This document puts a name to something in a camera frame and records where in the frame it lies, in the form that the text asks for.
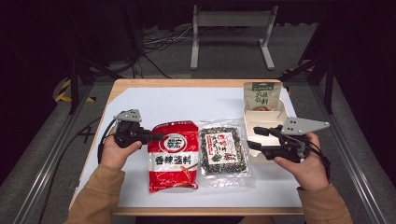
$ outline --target red package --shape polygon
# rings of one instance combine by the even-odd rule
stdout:
[[[198,189],[198,127],[189,120],[157,125],[162,141],[148,142],[149,192],[170,188]]]

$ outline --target brown sleeve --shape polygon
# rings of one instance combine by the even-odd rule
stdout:
[[[123,171],[99,164],[75,199],[65,223],[110,223],[124,177]]]
[[[303,204],[306,223],[353,223],[344,200],[332,184],[318,190],[298,188],[298,193]]]

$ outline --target open box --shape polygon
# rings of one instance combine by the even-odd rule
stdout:
[[[287,118],[296,117],[294,108],[291,104],[289,94],[285,88],[281,88],[278,102],[271,111],[255,111],[244,108],[244,120],[246,126],[247,140],[257,142],[263,146],[279,146],[278,138],[272,136],[263,136],[255,134],[254,127],[275,128],[277,125],[283,125]],[[253,162],[273,162],[268,161],[258,150],[249,149],[250,160]]]

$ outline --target snack bag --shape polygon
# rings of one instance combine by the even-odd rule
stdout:
[[[244,84],[244,101],[246,110],[272,111],[279,101],[282,82],[247,82]]]
[[[148,142],[149,192],[170,188],[198,189],[198,127],[189,120],[157,125],[152,133],[164,133],[162,141]]]
[[[241,128],[235,120],[216,120],[201,125],[201,168],[204,177],[240,176],[248,172]]]

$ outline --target wire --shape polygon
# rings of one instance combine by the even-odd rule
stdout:
[[[219,29],[236,34],[236,35],[240,35],[246,31],[247,27],[234,27],[234,26],[230,27],[230,26],[228,26],[228,27],[220,27]]]
[[[85,64],[87,64],[87,65],[89,65],[89,66],[91,66],[91,67],[96,68],[97,70],[103,72],[104,74],[106,74],[106,75],[109,76],[109,77],[113,77],[114,79],[124,78],[124,77],[120,76],[119,74],[114,73],[114,72],[108,70],[107,68],[103,67],[102,65],[100,65],[100,64],[98,64],[98,63],[95,63],[95,62],[93,62],[93,61],[91,61],[91,60],[89,60],[89,59],[86,59],[86,58],[84,58],[84,57],[82,57],[82,56],[79,56],[78,58],[79,58],[83,63],[85,63]]]
[[[111,122],[108,124],[105,132],[102,135],[102,139],[100,140],[99,146],[98,146],[98,164],[100,163],[102,159],[102,153],[103,153],[103,147],[105,146],[105,139],[107,138],[107,133],[110,130],[111,126],[113,126],[113,123],[116,122],[115,119],[111,120]]]
[[[154,35],[155,37],[158,36],[155,33],[149,33],[144,36],[144,38],[146,38],[147,40],[142,44],[142,48],[145,49],[146,53],[151,53],[154,50],[165,50],[171,45],[181,42],[185,39],[189,39],[192,41],[191,38],[184,36],[190,34],[191,28],[192,26],[184,31],[173,32],[171,35],[169,35],[169,32],[166,32],[162,37],[155,39],[151,38],[150,35]]]
[[[117,74],[120,74],[121,72],[124,72],[124,71],[126,71],[126,70],[128,70],[130,67],[132,67],[133,66],[133,64],[132,63],[127,63],[126,65],[124,65],[123,67],[119,67],[119,68],[115,68],[115,69],[110,69],[110,68],[107,68],[109,71],[111,71],[111,72],[114,72],[114,73],[117,73]],[[94,75],[99,75],[99,76],[102,76],[102,75],[105,75],[105,73],[103,73],[103,72],[101,72],[101,71],[92,71],[92,70],[90,70]]]
[[[320,148],[315,144],[309,141],[309,144],[311,144],[312,146],[314,146],[316,149],[312,148],[312,147],[308,147],[308,149],[312,152],[314,152],[315,154],[317,154],[320,157],[321,162],[323,163],[324,169],[326,171],[326,176],[327,179],[330,180],[330,165],[331,162],[329,161],[329,159],[327,157],[325,157],[323,155],[323,152],[320,150]]]
[[[152,65],[154,65],[154,67],[156,67],[158,69],[158,71],[161,72],[161,74],[163,74],[165,77],[171,78],[168,75],[166,75],[147,55],[146,53],[143,53],[143,56],[145,56],[145,58],[147,58],[147,60],[152,63]]]
[[[133,65],[132,65],[132,72],[134,73],[134,78],[136,78],[136,75],[138,75],[138,76],[144,78],[144,77],[143,77],[143,67],[142,67],[142,64],[140,64],[140,61],[139,61],[138,58],[137,58],[136,62],[137,62],[137,64],[139,64],[140,72],[137,71],[137,69],[134,67],[134,64],[133,64]]]
[[[84,128],[82,128],[81,131],[79,131],[78,133],[76,133],[76,135],[67,143],[67,145],[66,145],[66,147],[64,148],[64,150],[63,150],[61,156],[60,156],[59,159],[56,161],[55,169],[54,169],[53,173],[52,173],[51,176],[50,176],[49,189],[48,189],[48,191],[47,191],[47,195],[46,195],[46,198],[45,198],[45,201],[44,201],[44,205],[43,205],[43,208],[42,208],[42,210],[41,210],[40,218],[39,218],[39,220],[38,220],[38,223],[39,223],[39,224],[40,224],[41,221],[43,220],[44,214],[45,214],[45,212],[46,212],[47,203],[48,203],[48,200],[49,200],[49,197],[50,197],[50,192],[51,192],[51,189],[52,189],[52,186],[53,186],[53,182],[54,182],[54,180],[55,180],[55,175],[56,175],[56,173],[57,173],[57,171],[58,171],[59,165],[61,164],[61,160],[62,160],[62,158],[64,157],[64,153],[65,153],[66,150],[70,147],[70,145],[73,143],[73,141],[74,141],[80,134],[82,134],[82,132],[84,132],[85,130],[87,130],[93,123],[95,123],[96,121],[98,121],[100,118],[101,118],[101,117],[99,117],[99,118],[97,118],[97,119],[94,119],[94,120],[91,121],[89,124],[87,124]]]

